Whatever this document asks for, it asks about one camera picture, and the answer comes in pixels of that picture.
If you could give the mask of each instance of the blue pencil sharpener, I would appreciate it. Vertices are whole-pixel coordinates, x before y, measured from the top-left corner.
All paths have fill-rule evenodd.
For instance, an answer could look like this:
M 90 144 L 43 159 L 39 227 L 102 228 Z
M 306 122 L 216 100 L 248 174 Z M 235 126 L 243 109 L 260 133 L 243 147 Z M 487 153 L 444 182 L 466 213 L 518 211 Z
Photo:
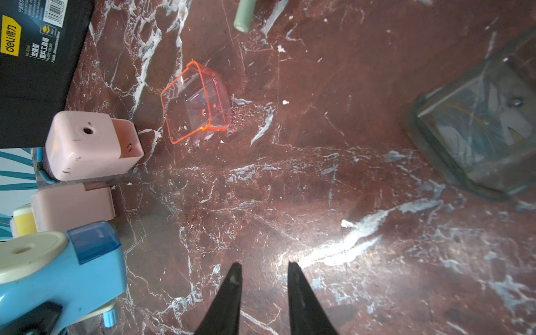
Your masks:
M 123 249 L 106 221 L 0 243 L 1 334 L 55 335 L 97 314 L 111 327 L 125 290 Z

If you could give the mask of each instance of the yellow object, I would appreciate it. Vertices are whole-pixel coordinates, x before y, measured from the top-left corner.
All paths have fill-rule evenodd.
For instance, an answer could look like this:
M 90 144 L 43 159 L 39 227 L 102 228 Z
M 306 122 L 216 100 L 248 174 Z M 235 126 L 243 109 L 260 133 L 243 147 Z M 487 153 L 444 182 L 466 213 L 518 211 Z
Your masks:
M 10 17 L 2 16 L 2 41 L 0 53 L 19 56 L 20 25 Z
M 0 243 L 0 284 L 16 281 L 41 270 L 67 246 L 67 236 L 41 232 Z
M 14 210 L 13 221 L 18 237 L 37 233 L 32 206 L 30 204 L 23 205 Z

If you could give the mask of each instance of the barcode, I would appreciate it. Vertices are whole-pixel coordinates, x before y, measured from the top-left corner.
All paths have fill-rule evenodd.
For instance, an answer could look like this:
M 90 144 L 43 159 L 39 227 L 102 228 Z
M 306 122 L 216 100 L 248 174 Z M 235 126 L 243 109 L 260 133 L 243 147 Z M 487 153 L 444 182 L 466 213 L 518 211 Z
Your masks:
M 47 0 L 44 7 L 43 21 L 63 28 L 65 8 L 69 0 Z

